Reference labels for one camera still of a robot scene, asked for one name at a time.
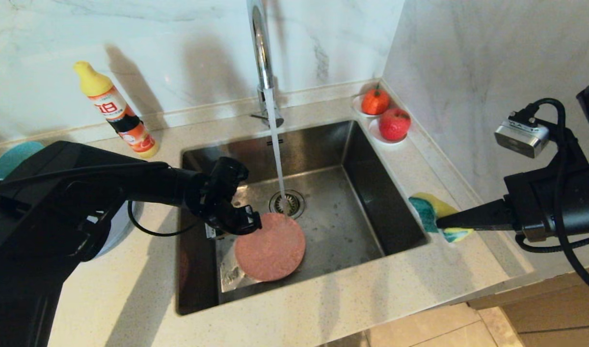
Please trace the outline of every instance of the water stream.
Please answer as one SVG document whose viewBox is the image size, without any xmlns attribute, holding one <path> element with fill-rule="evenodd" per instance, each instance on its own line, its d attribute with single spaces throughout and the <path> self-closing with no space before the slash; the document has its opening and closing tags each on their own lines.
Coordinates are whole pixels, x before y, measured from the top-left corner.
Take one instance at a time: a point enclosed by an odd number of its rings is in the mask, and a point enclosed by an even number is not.
<svg viewBox="0 0 589 347">
<path fill-rule="evenodd" d="M 273 155 L 275 156 L 275 166 L 277 167 L 277 178 L 280 181 L 280 193 L 281 193 L 281 210 L 284 214 L 288 213 L 288 200 L 286 199 L 286 193 L 284 189 L 284 175 L 281 172 L 281 156 L 280 156 L 280 143 L 277 139 L 277 123 L 275 121 L 275 100 L 273 100 L 273 89 L 264 90 L 264 99 L 267 106 L 268 113 L 268 126 L 271 129 L 271 141 L 273 141 Z"/>
</svg>

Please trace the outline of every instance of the white marble wall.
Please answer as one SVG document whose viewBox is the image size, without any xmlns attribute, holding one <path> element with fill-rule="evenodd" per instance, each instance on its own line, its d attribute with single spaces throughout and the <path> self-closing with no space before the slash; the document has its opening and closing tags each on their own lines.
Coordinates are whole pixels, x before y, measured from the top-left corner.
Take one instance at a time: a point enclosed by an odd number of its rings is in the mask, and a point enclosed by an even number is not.
<svg viewBox="0 0 589 347">
<path fill-rule="evenodd" d="M 502 178 L 545 166 L 495 143 L 512 110 L 561 100 L 589 160 L 589 126 L 575 95 L 589 85 L 589 0 L 408 0 L 385 80 L 485 201 Z M 543 106 L 538 117 L 555 122 Z"/>
<path fill-rule="evenodd" d="M 402 0 L 268 0 L 282 92 L 380 77 Z M 255 96 L 245 0 L 0 0 L 0 143 L 102 122 L 72 64 L 137 112 Z"/>
</svg>

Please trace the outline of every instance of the dish soap bottle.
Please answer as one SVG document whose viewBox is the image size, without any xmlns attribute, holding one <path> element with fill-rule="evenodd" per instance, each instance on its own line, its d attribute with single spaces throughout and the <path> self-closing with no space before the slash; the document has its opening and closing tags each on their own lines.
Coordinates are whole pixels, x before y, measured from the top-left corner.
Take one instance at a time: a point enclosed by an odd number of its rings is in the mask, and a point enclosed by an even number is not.
<svg viewBox="0 0 589 347">
<path fill-rule="evenodd" d="M 117 134 L 141 158 L 151 158 L 158 152 L 158 142 L 149 134 L 144 123 L 127 105 L 112 81 L 98 73 L 91 64 L 79 61 L 74 70 L 80 77 L 80 90 L 93 102 Z"/>
</svg>

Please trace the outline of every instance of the sink drain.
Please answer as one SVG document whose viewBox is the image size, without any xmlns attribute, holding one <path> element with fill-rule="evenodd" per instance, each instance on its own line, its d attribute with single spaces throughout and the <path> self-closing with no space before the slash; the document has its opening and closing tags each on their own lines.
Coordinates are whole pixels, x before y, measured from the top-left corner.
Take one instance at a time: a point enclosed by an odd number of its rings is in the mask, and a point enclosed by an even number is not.
<svg viewBox="0 0 589 347">
<path fill-rule="evenodd" d="M 268 203 L 268 209 L 273 213 L 284 213 L 285 209 L 286 215 L 292 219 L 297 219 L 305 210 L 305 199 L 303 199 L 301 193 L 292 189 L 286 189 L 285 193 L 285 203 L 281 201 L 281 193 L 278 191 Z"/>
</svg>

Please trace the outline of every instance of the sponge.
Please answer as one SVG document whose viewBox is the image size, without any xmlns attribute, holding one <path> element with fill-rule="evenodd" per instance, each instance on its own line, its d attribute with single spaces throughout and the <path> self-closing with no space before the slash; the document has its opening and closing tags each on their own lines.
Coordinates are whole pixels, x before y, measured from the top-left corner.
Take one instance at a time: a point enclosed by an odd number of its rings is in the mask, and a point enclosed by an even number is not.
<svg viewBox="0 0 589 347">
<path fill-rule="evenodd" d="M 436 219 L 452 215 L 458 211 L 453 206 L 428 193 L 416 193 L 408 198 L 418 212 L 427 233 L 442 233 L 448 242 L 458 242 L 470 235 L 474 230 L 468 228 L 438 229 Z"/>
</svg>

